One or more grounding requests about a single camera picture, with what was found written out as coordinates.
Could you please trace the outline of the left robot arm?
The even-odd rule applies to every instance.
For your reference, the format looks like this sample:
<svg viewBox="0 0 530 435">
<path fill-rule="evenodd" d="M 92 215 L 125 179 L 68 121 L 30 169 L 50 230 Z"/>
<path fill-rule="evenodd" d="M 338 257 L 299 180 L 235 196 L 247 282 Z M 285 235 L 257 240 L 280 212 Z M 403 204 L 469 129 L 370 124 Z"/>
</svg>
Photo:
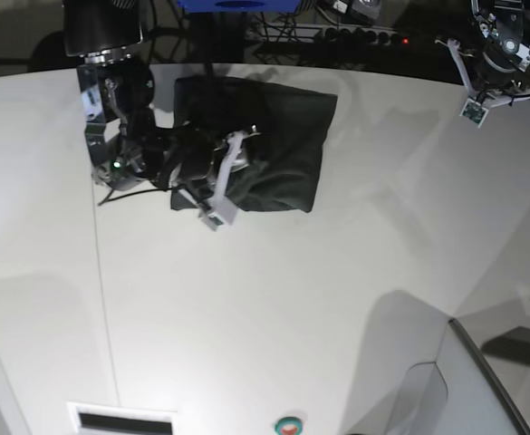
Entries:
<svg viewBox="0 0 530 435">
<path fill-rule="evenodd" d="M 483 48 L 478 75 L 498 88 L 512 88 L 516 73 L 530 67 L 530 19 L 523 1 L 478 1 L 470 7 Z"/>
</svg>

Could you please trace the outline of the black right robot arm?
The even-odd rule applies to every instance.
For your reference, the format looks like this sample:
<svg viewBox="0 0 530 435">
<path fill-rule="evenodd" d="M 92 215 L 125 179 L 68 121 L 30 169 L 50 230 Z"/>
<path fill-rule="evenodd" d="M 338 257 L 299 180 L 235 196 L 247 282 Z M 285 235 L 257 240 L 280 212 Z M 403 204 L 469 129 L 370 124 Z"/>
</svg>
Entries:
<svg viewBox="0 0 530 435">
<path fill-rule="evenodd" d="M 215 181 L 231 129 L 204 114 L 171 128 L 157 125 L 151 60 L 127 50 L 156 40 L 144 28 L 144 12 L 139 1 L 63 2 L 65 51 L 83 59 L 77 75 L 93 181 L 112 191 L 143 180 L 164 191 L 172 183 Z"/>
</svg>

